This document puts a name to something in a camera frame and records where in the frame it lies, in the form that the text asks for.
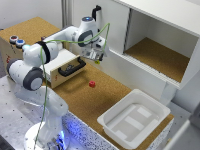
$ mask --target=brown work surface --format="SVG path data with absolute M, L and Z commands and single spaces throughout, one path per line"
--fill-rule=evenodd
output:
M 91 80 L 96 82 L 95 88 L 89 87 Z M 131 89 L 87 64 L 84 71 L 56 87 L 54 91 L 67 102 L 72 113 L 119 149 L 123 149 L 104 133 L 97 118 L 131 92 Z M 148 148 L 172 119 L 173 115 L 169 115 L 137 150 Z
M 40 17 L 27 20 L 5 30 L 0 31 L 0 36 L 9 42 L 10 36 L 16 35 L 19 39 L 25 40 L 26 44 L 33 45 L 41 41 L 41 37 L 49 36 L 60 29 Z
M 125 51 L 166 76 L 181 82 L 190 59 L 149 38 Z

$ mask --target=white plastic bin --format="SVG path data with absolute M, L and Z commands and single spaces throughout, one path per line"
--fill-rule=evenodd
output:
M 135 89 L 101 115 L 98 122 L 122 147 L 136 149 L 169 113 L 169 108 Z

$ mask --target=small red ball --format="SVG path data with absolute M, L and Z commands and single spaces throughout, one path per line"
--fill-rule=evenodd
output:
M 95 87 L 95 82 L 94 81 L 90 81 L 89 82 L 89 86 L 94 88 Z

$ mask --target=cable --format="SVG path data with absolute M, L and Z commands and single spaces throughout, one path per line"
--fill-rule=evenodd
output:
M 103 52 L 105 50 L 105 46 L 106 46 L 106 43 L 107 43 L 107 38 L 108 38 L 108 33 L 109 33 L 109 29 L 110 29 L 110 23 L 107 23 L 99 33 L 97 33 L 94 37 L 92 37 L 91 39 L 89 40 L 86 40 L 86 41 L 80 41 L 80 42 L 74 42 L 74 41 L 66 41 L 66 40 L 50 40 L 50 41 L 47 41 L 46 43 L 49 43 L 49 42 L 52 42 L 52 41 L 59 41 L 59 42 L 68 42 L 68 43 L 85 43 L 85 42 L 89 42 L 91 40 L 93 40 L 94 38 L 96 38 L 97 36 L 99 36 L 104 30 L 105 28 L 108 26 L 107 28 L 107 33 L 106 33 L 106 40 L 105 40 L 105 43 L 104 43 L 104 48 L 103 48 Z M 41 46 L 41 50 L 40 50 L 40 59 L 42 61 L 42 67 L 43 67 L 43 71 L 44 71 L 44 77 L 45 77 L 45 101 L 44 101 L 44 110 L 43 110 L 43 114 L 42 114 L 42 120 L 40 122 L 40 126 L 39 126 L 39 129 L 38 129 L 38 132 L 37 132 L 37 136 L 36 136 L 36 139 L 35 139 L 35 145 L 34 145 L 34 150 L 35 150 L 35 146 L 36 146 L 36 143 L 37 143 L 37 140 L 38 140 L 38 135 L 40 133 L 40 128 L 41 128 L 41 125 L 42 125 L 42 122 L 44 120 L 44 115 L 45 115 L 45 108 L 46 108 L 46 102 L 47 102 L 47 77 L 46 77 L 46 71 L 45 71 L 45 67 L 44 67 L 44 60 L 43 60 L 43 56 L 42 56 L 42 46 Z

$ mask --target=wooden shelf bottom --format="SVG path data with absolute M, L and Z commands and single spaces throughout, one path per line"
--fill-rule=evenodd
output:
M 190 60 L 149 38 L 144 38 L 125 53 L 178 82 L 181 82 Z

